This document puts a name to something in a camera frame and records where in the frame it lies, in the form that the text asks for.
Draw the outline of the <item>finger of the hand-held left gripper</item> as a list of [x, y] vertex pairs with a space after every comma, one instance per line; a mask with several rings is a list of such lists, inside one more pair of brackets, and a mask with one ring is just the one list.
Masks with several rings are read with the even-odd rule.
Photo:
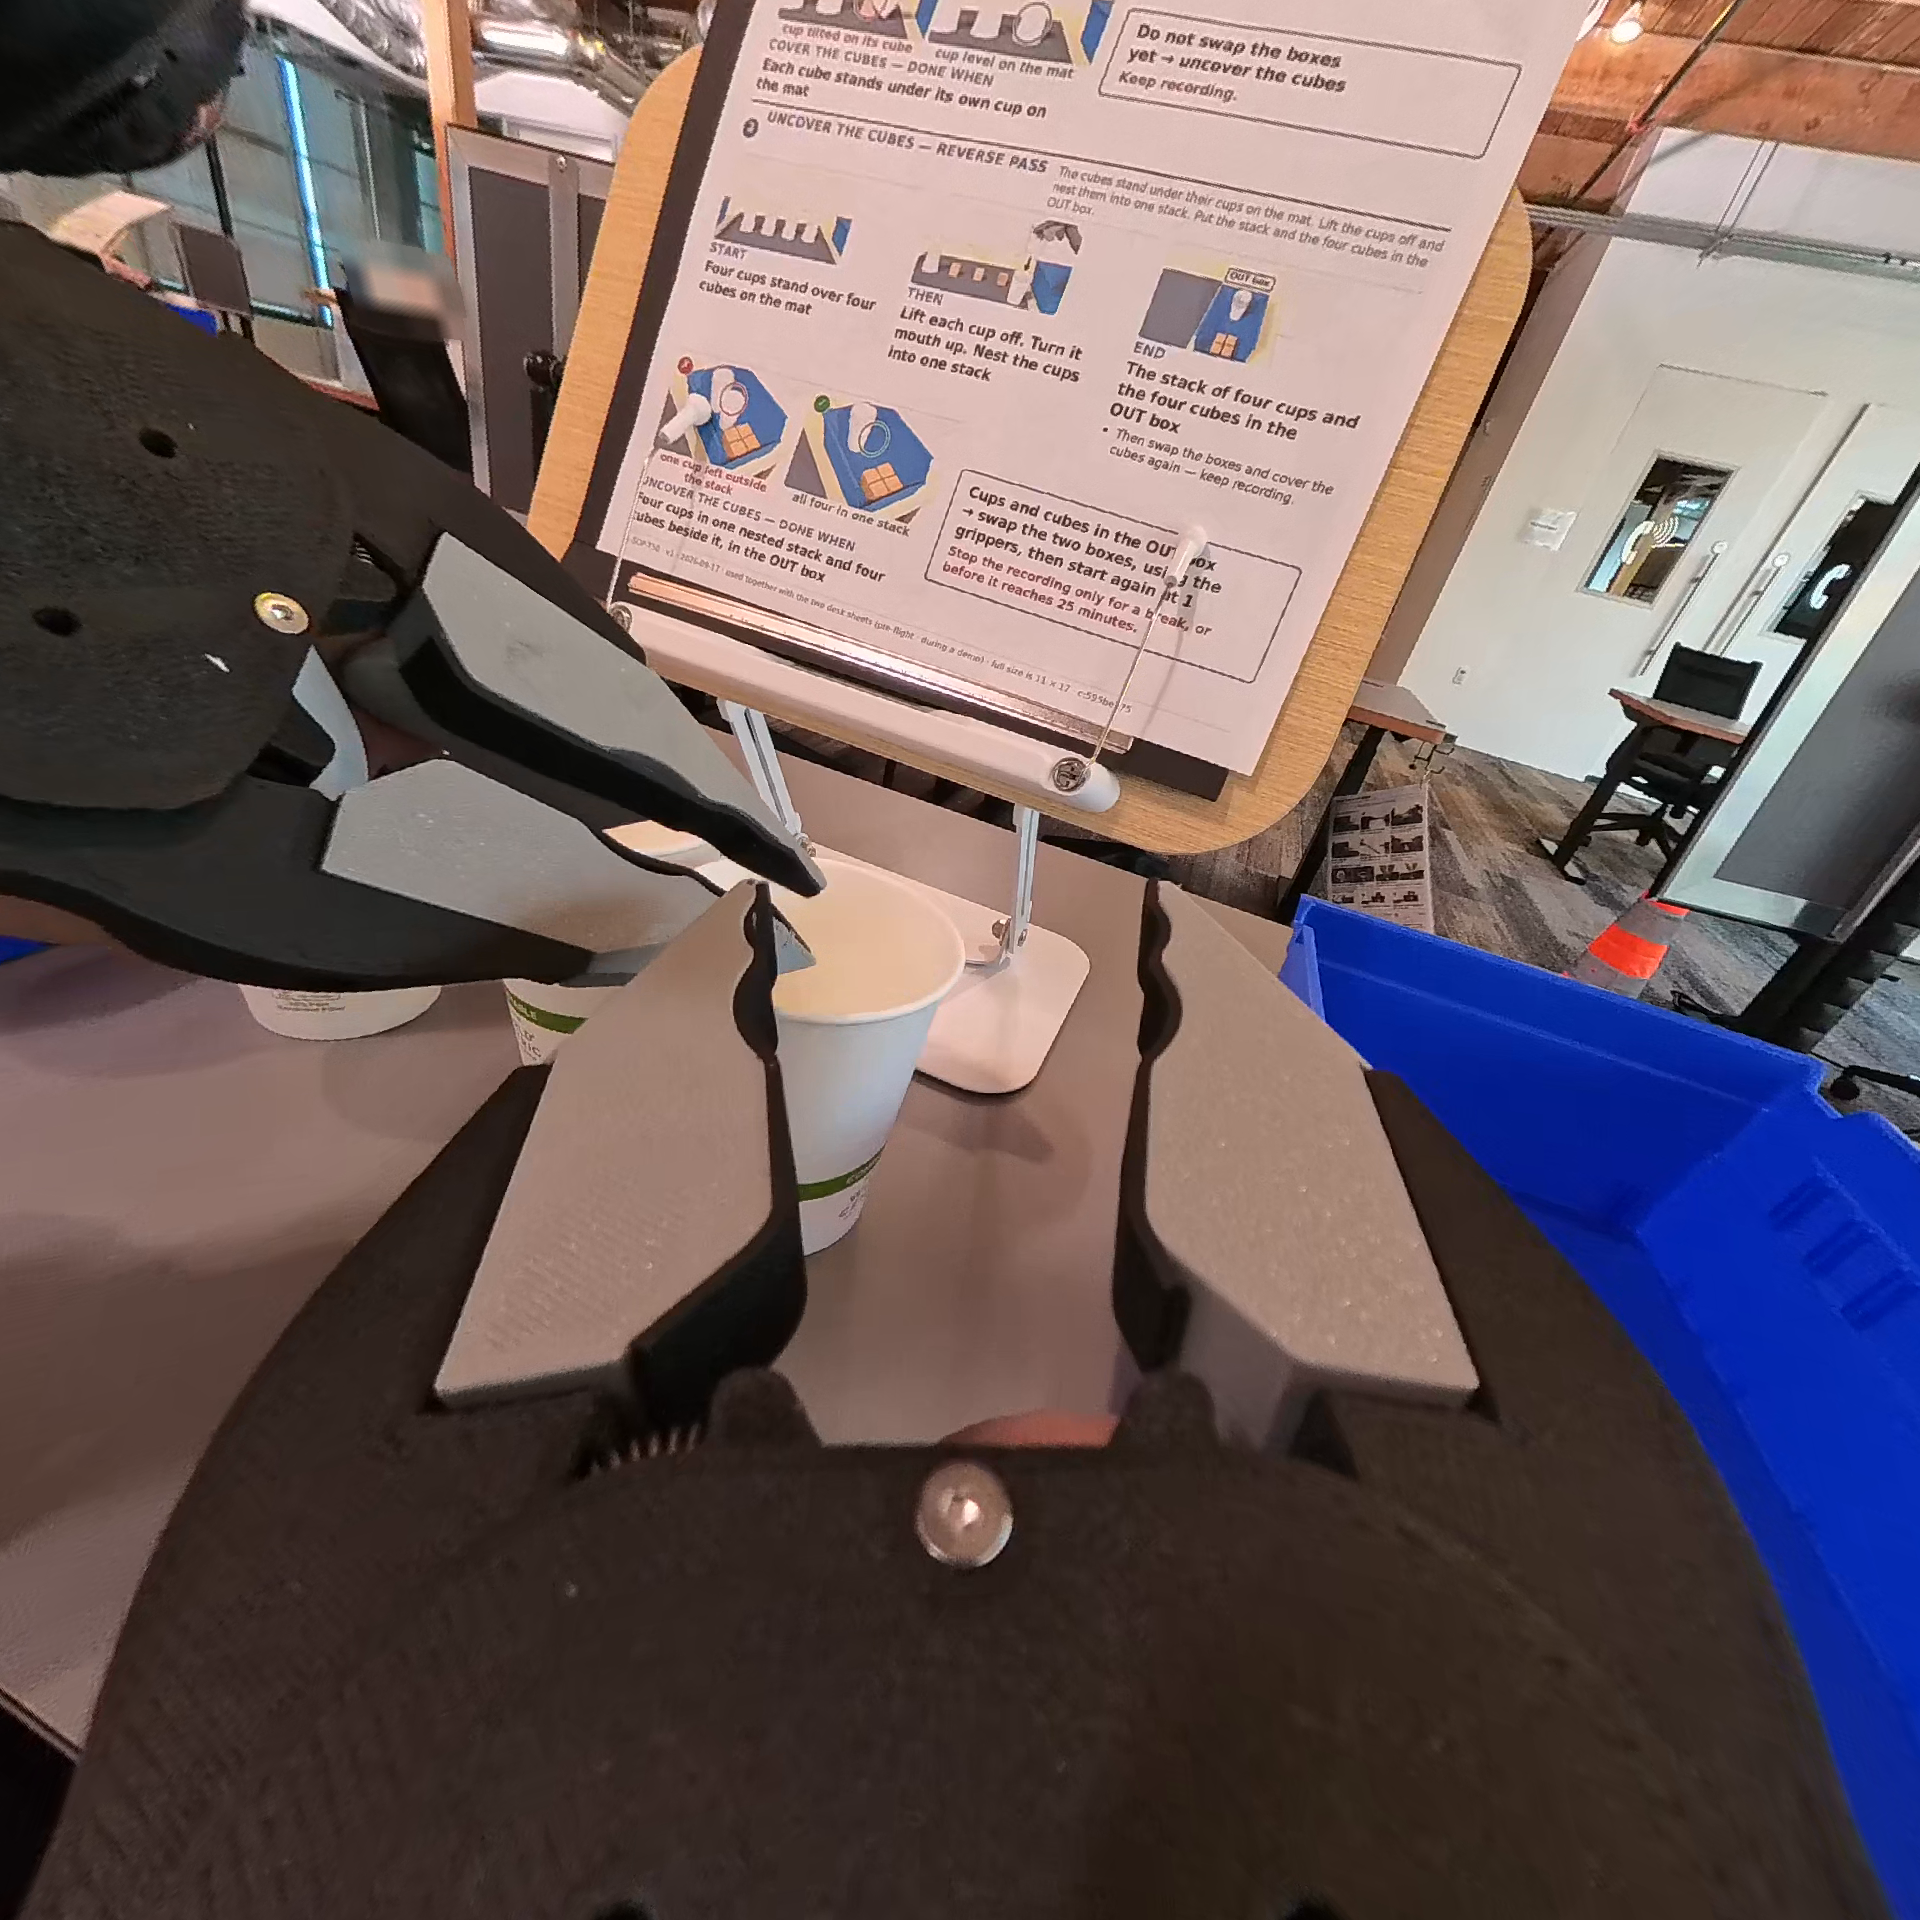
[[826, 876], [634, 639], [532, 546], [536, 578], [437, 533], [384, 629], [345, 653], [377, 722], [592, 829], [690, 834], [796, 895]]
[[338, 798], [320, 867], [389, 895], [584, 950], [574, 974], [636, 974], [752, 876], [696, 834], [587, 823], [429, 758]]

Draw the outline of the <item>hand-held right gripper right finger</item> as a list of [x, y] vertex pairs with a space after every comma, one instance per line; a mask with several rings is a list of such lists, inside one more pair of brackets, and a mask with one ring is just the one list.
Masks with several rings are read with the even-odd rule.
[[1164, 882], [1138, 983], [1114, 1253], [1138, 1374], [1197, 1380], [1235, 1444], [1290, 1443], [1324, 1391], [1465, 1407], [1478, 1371], [1358, 1052]]

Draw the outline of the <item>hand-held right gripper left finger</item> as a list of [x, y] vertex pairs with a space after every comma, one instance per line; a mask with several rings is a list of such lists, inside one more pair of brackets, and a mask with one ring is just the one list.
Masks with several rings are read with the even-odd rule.
[[438, 1367], [446, 1407], [709, 1410], [780, 1358], [806, 1303], [782, 927], [741, 882], [560, 1047]]

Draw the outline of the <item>white paper cup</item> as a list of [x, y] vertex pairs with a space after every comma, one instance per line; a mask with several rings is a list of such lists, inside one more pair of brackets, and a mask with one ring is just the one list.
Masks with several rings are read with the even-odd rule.
[[425, 1016], [441, 999], [441, 987], [381, 991], [240, 987], [238, 991], [261, 1029], [299, 1043], [381, 1038]]
[[[630, 854], [664, 862], [675, 871], [701, 871], [717, 860], [707, 842], [661, 827], [629, 823], [603, 832], [608, 844]], [[618, 984], [560, 987], [529, 978], [505, 978], [500, 990], [524, 1064], [549, 1064], [560, 1044], [606, 1004]]]
[[806, 949], [776, 976], [777, 1064], [802, 1253], [853, 1235], [928, 1031], [970, 954], [938, 902], [899, 876], [816, 854], [824, 891], [772, 891], [777, 934]]

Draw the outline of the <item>blue plastic bin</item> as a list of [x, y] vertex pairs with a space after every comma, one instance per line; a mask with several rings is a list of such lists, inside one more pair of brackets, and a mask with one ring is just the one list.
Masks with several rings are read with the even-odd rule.
[[1918, 1915], [1918, 1156], [1802, 1053], [1307, 900], [1282, 978], [1593, 1285], [1758, 1538]]

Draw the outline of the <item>black mesh office chair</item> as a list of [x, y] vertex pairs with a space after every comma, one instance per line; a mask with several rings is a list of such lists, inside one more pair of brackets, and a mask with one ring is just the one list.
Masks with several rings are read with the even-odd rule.
[[338, 282], [333, 302], [384, 424], [474, 478], [474, 443], [462, 380], [441, 312], [416, 293]]

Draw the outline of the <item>printed leaflet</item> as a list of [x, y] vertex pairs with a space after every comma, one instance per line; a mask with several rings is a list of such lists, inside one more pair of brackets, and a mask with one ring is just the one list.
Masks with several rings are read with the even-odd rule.
[[1318, 895], [1396, 927], [1433, 933], [1430, 781], [1333, 803]]

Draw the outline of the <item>grey framed partition panel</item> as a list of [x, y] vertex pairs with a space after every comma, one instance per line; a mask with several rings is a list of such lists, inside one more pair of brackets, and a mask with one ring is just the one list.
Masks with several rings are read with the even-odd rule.
[[613, 162], [449, 131], [470, 478], [526, 519], [613, 184]]
[[1915, 862], [1918, 506], [1793, 667], [1653, 895], [1835, 943]]

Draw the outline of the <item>orange floor cone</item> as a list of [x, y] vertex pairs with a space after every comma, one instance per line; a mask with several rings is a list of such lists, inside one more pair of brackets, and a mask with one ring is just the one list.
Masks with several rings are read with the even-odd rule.
[[1638, 1002], [1660, 974], [1675, 930], [1686, 918], [1686, 907], [1657, 895], [1641, 895], [1590, 939], [1566, 972], [1566, 978], [1595, 987], [1597, 991]]

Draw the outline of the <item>brown top desk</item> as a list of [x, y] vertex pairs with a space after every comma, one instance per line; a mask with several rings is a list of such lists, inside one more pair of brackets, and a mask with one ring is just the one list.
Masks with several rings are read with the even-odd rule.
[[1364, 751], [1368, 760], [1378, 757], [1385, 740], [1429, 758], [1450, 757], [1457, 744], [1457, 736], [1435, 719], [1418, 694], [1398, 684], [1363, 679], [1350, 702], [1349, 722], [1361, 730], [1358, 751]]

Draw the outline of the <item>printed instruction sheet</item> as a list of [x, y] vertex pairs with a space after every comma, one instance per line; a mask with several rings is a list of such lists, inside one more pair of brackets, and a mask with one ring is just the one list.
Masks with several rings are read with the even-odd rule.
[[577, 558], [1250, 775], [1584, 4], [715, 4]]

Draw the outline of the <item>instruction sheet on stand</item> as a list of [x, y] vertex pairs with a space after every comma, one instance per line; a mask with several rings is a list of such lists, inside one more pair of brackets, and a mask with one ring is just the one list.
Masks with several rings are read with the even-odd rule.
[[568, 382], [536, 484], [532, 530], [614, 612], [634, 619], [657, 671], [720, 702], [750, 760], [792, 751], [861, 751], [1006, 799], [1077, 832], [1153, 858], [1197, 858], [1280, 824], [1349, 725], [1361, 682], [1398, 684], [1412, 651], [1412, 618], [1430, 611], [1457, 516], [1457, 474], [1478, 438], [1474, 410], [1500, 380], [1530, 288], [1530, 216], [1510, 191], [1490, 229], [1393, 463], [1306, 650], [1250, 775], [1213, 778], [1131, 736], [1112, 740], [1099, 775], [1066, 791], [1064, 760], [1093, 764], [1074, 725], [1037, 706], [990, 704], [961, 686], [930, 686], [899, 663], [818, 647], [811, 629], [666, 629], [666, 612], [626, 594], [626, 567], [585, 540], [592, 474], [611, 474], [619, 410], [619, 355], [666, 299], [661, 232], [689, 194], [701, 84], [701, 48], [681, 53], [640, 99], [614, 162], [597, 232]]

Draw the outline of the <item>wooden desk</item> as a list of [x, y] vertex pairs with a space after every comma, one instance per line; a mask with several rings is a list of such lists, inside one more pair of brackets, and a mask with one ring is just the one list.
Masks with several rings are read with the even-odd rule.
[[1750, 733], [1750, 726], [1745, 726], [1733, 717], [1714, 715], [1710, 710], [1698, 710], [1690, 706], [1666, 704], [1649, 694], [1633, 693], [1628, 688], [1609, 688], [1609, 698], [1619, 704], [1619, 708], [1628, 715], [1629, 725], [1638, 732], [1660, 730], [1686, 739], [1710, 739], [1731, 749], [1740, 749]]

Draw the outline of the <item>wooden post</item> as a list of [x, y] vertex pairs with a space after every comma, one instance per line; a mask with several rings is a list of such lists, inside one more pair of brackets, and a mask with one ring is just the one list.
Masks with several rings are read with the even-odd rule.
[[421, 2], [418, 11], [434, 135], [443, 136], [449, 127], [477, 127], [474, 4]]

